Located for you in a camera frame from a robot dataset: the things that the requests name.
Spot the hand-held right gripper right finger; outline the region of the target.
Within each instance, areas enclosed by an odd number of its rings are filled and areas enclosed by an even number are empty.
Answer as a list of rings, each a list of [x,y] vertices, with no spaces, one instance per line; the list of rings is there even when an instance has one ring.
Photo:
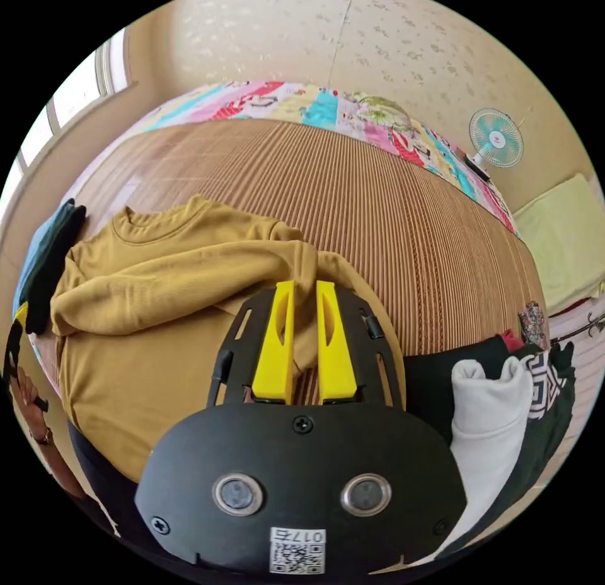
[[[357,382],[334,283],[316,283],[316,307],[319,400],[348,402],[355,397]]]

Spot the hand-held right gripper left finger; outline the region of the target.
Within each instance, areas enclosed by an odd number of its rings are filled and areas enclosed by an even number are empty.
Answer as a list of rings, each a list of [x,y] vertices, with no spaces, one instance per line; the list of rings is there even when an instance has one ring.
[[[292,401],[294,312],[294,281],[277,283],[251,386],[256,402]]]

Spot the person's left hand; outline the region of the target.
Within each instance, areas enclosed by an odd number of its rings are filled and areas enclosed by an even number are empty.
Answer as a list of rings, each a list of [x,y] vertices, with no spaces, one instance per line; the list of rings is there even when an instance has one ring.
[[[35,403],[39,398],[38,389],[21,366],[17,368],[17,375],[11,377],[11,391],[33,440],[39,446],[50,446],[52,431],[45,422],[44,411]]]

